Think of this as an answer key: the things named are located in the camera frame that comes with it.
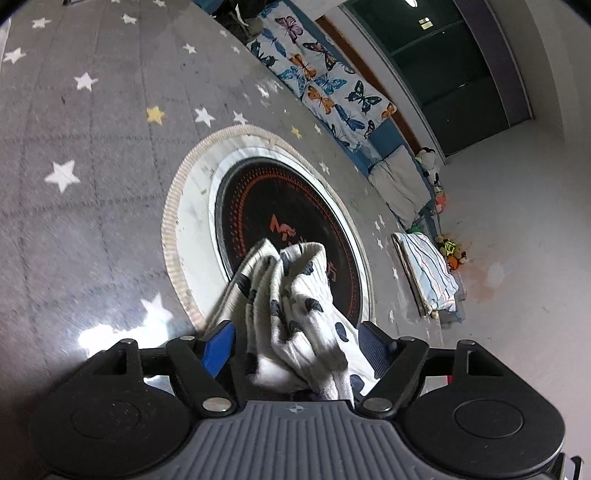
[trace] white floor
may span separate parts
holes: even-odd
[[[462,151],[442,172],[443,230],[462,267],[472,338],[548,398],[566,420],[565,450],[591,459],[591,161],[519,125]]]

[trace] striped blanket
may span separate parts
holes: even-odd
[[[429,315],[437,310],[456,310],[454,298],[458,286],[447,271],[445,259],[422,233],[395,233],[392,239],[402,254],[413,290],[418,294],[417,303],[422,313]]]

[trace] black round rug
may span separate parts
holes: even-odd
[[[263,238],[277,250],[298,242],[321,243],[334,305],[357,325],[361,287],[349,240],[331,207],[292,168],[262,157],[232,167],[216,198],[216,237],[229,275]]]

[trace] yellow star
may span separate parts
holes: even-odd
[[[298,138],[298,140],[301,139],[300,131],[296,127],[294,127],[293,125],[291,126],[291,133],[293,133]]]
[[[147,108],[146,113],[148,114],[148,123],[155,122],[159,125],[162,125],[162,119],[166,116],[165,113],[162,110],[160,110],[159,106]]]

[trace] white wall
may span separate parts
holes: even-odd
[[[322,17],[345,0],[292,0],[312,20]]]

